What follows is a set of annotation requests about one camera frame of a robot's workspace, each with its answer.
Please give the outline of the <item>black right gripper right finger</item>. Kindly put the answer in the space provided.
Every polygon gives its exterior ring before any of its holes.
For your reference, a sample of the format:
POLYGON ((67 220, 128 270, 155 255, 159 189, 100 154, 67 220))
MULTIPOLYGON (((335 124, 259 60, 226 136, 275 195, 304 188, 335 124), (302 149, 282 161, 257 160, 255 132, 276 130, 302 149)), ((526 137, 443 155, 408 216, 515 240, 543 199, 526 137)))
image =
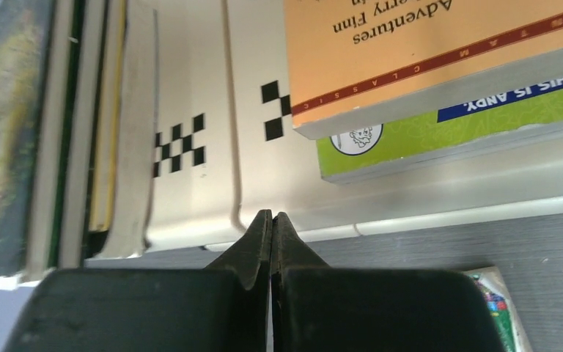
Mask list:
POLYGON ((479 289, 456 271, 334 268, 289 217, 272 225, 276 351, 502 351, 479 289))

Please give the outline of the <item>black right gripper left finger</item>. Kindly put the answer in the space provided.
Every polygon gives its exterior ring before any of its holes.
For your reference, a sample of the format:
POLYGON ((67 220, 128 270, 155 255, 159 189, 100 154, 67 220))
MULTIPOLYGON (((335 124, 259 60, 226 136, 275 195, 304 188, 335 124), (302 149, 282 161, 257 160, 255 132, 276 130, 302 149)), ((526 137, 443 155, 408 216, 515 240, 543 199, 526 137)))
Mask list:
POLYGON ((49 274, 6 351, 265 351, 273 217, 202 269, 72 268, 49 274))

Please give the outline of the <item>black Moon and Sixpence book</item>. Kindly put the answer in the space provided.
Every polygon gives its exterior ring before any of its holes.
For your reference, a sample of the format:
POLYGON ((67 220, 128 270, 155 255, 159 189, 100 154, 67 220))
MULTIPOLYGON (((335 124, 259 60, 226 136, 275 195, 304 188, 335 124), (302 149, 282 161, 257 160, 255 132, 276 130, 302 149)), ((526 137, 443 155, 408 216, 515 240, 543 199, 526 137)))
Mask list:
POLYGON ((84 259, 100 66, 107 1, 73 1, 62 149, 49 263, 77 268, 84 259))

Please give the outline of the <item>dark green cartoon book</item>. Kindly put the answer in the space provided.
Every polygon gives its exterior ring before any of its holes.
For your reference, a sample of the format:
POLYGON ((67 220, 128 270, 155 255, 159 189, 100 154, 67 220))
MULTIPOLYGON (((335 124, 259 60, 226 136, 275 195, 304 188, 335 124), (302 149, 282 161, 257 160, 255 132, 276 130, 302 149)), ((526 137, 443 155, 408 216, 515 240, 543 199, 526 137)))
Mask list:
POLYGON ((512 297, 500 270, 495 267, 465 271, 480 289, 495 322, 498 334, 508 352, 532 352, 512 297))

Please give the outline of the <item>orange Huckleberry Finn book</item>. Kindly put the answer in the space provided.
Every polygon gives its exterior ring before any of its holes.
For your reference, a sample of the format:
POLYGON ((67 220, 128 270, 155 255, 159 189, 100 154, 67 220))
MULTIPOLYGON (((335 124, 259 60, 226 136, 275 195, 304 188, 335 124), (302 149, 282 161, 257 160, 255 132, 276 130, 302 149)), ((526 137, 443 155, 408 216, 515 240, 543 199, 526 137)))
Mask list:
POLYGON ((309 139, 563 76, 563 0, 286 1, 284 24, 309 139))

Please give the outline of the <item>yellow hardcover book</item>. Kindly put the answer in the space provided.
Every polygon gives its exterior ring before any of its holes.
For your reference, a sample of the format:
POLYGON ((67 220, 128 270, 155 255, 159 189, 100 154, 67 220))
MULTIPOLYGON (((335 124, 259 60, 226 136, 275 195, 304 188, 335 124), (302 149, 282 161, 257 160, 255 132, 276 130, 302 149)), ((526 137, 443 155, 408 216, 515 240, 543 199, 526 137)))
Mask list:
POLYGON ((100 82, 92 192, 88 230, 104 232, 111 226, 117 172, 117 140, 126 28, 126 1, 107 1, 103 24, 100 82))

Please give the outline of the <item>green Alice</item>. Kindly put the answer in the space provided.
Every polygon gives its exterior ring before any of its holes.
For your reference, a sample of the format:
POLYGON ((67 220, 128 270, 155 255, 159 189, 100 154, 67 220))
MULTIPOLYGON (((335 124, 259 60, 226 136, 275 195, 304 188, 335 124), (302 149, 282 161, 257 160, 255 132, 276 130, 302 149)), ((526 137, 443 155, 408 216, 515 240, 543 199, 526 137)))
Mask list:
POLYGON ((0 290, 56 267, 84 1, 0 1, 0 290))

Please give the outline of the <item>lime green cartoon book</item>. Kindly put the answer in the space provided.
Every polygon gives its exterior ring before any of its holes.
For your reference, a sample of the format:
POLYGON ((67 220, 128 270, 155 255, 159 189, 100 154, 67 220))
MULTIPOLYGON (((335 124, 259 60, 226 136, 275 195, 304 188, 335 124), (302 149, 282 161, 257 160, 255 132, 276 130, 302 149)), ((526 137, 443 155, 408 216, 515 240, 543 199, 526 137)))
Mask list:
POLYGON ((563 137, 563 77, 317 140, 322 179, 354 183, 563 137))

